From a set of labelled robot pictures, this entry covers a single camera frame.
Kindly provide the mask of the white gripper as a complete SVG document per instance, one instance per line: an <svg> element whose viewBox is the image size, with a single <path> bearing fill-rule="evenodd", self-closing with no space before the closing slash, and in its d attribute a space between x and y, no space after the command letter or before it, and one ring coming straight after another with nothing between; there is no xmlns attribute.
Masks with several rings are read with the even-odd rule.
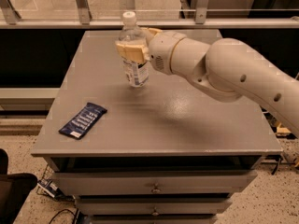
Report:
<svg viewBox="0 0 299 224"><path fill-rule="evenodd" d="M166 75L172 75L171 57L176 45L187 36L174 31L142 27L145 40L116 41L116 49L122 58L135 63L145 63L150 59L152 67Z"/></svg>

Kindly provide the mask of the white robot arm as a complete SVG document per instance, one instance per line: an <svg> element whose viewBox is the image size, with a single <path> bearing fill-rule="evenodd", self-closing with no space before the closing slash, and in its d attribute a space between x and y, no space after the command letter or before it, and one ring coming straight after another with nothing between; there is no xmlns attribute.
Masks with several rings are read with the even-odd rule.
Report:
<svg viewBox="0 0 299 224"><path fill-rule="evenodd" d="M299 136L299 81L255 49L232 38L207 44L174 31L143 28L141 33L142 39L116 42L120 56L149 61L155 70L183 77L217 101L246 96Z"/></svg>

